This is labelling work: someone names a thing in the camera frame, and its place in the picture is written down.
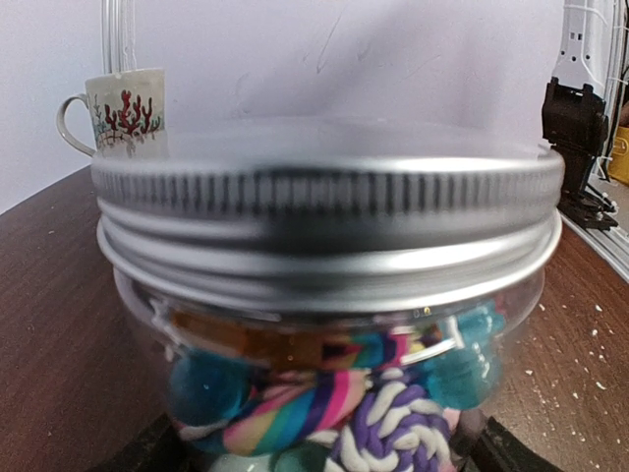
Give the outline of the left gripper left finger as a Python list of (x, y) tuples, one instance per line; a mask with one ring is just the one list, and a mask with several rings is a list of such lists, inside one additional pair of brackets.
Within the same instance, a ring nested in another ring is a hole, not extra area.
[(92, 472), (180, 472), (190, 470), (190, 458), (170, 419), (159, 416)]

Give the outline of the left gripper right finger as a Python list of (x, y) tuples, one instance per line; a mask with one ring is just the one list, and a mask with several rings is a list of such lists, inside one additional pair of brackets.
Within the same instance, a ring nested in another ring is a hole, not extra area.
[(487, 419), (469, 458), (482, 472), (561, 472), (560, 468), (526, 447), (493, 417)]

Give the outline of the pile of swirl lollipops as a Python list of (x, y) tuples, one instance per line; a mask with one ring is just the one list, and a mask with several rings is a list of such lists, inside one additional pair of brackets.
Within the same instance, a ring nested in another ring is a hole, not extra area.
[(214, 399), (179, 413), (180, 438), (214, 454), (259, 456), (315, 444), (325, 471), (439, 471), (451, 463), (441, 405), (413, 371), (447, 347), (411, 335), (352, 338), (320, 371), (286, 371), (256, 384), (242, 367), (203, 369)]

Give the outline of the clear plastic jar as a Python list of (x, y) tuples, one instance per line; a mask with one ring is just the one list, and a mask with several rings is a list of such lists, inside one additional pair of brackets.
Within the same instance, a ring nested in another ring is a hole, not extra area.
[(544, 274), (446, 305), (235, 311), (114, 280), (166, 421), (199, 471), (516, 471), (483, 410)]

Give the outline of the pile of stick candies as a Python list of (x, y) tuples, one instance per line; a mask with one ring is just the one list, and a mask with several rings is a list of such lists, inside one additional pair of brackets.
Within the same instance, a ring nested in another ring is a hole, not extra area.
[(183, 310), (169, 337), (169, 410), (210, 471), (451, 471), (451, 411), (500, 373), (496, 296), (451, 317), (365, 330), (300, 330)]

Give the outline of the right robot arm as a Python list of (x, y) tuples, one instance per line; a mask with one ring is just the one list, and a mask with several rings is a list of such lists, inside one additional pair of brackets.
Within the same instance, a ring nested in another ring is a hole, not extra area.
[(608, 101), (623, 74), (627, 34), (626, 1), (564, 2), (559, 54), (551, 76), (571, 89), (590, 86), (594, 95)]

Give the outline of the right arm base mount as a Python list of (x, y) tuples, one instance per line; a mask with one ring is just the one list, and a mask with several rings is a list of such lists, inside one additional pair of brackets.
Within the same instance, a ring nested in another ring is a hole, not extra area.
[(559, 210), (583, 229), (606, 231), (616, 227), (611, 201), (587, 190), (591, 171), (608, 138), (603, 98), (588, 84), (571, 88), (553, 77), (546, 85), (542, 123), (543, 138), (565, 164)]

